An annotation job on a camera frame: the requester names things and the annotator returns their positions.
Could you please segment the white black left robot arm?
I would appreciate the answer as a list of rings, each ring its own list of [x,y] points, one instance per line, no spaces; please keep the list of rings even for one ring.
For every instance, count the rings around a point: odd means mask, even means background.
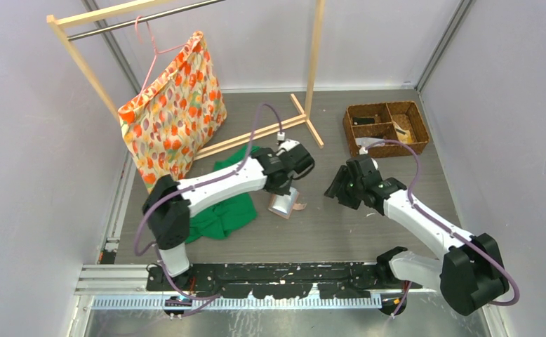
[[[239,163],[197,178],[175,181],[170,175],[157,181],[142,206],[142,223],[154,236],[164,281],[175,291],[185,289],[191,273],[185,242],[191,219],[237,195],[264,190],[285,196],[291,184],[308,175],[315,160],[296,140],[285,140],[277,149],[249,151]]]

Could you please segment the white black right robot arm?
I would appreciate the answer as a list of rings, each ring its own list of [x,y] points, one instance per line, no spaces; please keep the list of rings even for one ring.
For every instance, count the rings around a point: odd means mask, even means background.
[[[326,197],[357,209],[362,204],[402,225],[433,254],[419,256],[397,246],[376,258],[376,279],[385,288],[401,281],[437,291],[458,314],[468,316],[497,298],[519,289],[506,273],[497,241],[489,234],[473,235],[446,221],[417,199],[396,178],[382,178],[374,159],[366,154],[340,166]]]

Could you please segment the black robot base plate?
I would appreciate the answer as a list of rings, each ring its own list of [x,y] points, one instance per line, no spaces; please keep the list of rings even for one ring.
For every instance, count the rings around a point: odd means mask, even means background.
[[[317,291],[323,299],[365,298],[372,291],[400,291],[403,281],[381,275],[375,263],[195,263],[189,270],[166,278],[163,268],[149,264],[146,289],[183,291],[202,300],[211,298],[306,298]]]

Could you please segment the woven wicker divided basket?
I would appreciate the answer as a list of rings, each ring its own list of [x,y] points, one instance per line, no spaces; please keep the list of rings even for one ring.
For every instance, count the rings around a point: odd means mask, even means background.
[[[376,123],[354,126],[352,123],[353,117],[374,117]],[[350,105],[346,108],[342,124],[350,155],[355,157],[359,154],[360,147],[357,147],[355,138],[369,137],[398,140],[392,125],[393,121],[411,132],[415,142],[406,145],[411,147],[416,154],[421,154],[430,142],[430,134],[418,105],[413,101],[397,101]]]

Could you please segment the pink leather card holder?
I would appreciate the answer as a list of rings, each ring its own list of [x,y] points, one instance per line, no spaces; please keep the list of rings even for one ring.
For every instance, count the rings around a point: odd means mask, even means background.
[[[288,200],[285,195],[272,194],[268,210],[282,218],[289,219],[293,211],[302,211],[307,207],[306,203],[297,200]]]

